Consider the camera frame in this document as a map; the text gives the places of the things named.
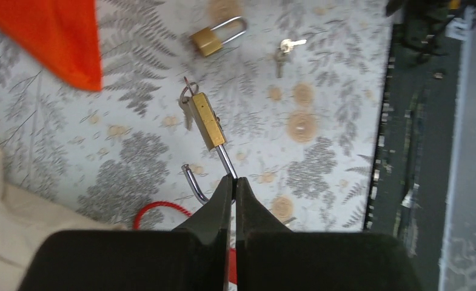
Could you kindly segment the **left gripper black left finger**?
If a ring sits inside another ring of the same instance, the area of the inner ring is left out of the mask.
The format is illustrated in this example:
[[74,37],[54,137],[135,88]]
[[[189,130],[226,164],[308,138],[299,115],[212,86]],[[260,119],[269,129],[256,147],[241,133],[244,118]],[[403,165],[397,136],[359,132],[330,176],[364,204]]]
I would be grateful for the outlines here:
[[170,231],[63,230],[39,247],[20,290],[227,290],[233,179]]

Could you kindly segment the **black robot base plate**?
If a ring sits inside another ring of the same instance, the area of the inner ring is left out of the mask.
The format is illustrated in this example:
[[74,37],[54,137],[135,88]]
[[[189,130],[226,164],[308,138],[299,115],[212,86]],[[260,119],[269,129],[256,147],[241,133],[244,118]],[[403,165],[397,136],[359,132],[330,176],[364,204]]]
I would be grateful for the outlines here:
[[437,290],[463,36],[472,1],[394,1],[364,230],[397,238]]

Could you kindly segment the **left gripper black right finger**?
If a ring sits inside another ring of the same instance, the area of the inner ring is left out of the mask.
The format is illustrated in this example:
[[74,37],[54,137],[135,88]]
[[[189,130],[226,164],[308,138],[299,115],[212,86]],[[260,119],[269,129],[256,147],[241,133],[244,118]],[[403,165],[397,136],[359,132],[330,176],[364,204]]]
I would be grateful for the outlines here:
[[401,242],[368,232],[294,232],[236,181],[239,290],[421,290]]

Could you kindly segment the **brass padlock with keys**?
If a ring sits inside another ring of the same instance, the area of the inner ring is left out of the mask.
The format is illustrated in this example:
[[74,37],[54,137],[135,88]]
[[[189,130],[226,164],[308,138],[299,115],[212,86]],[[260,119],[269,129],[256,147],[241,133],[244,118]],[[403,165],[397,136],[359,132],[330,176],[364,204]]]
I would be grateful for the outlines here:
[[[225,40],[220,39],[215,33],[215,31],[225,26],[228,26],[229,24],[232,24],[234,22],[240,23],[241,30]],[[202,56],[208,57],[221,50],[224,45],[234,41],[236,38],[241,37],[247,32],[247,29],[248,21],[242,16],[235,16],[223,22],[220,22],[219,24],[214,25],[213,27],[206,27],[204,29],[201,29],[198,32],[190,35],[189,38],[192,44],[195,46],[196,50]]]

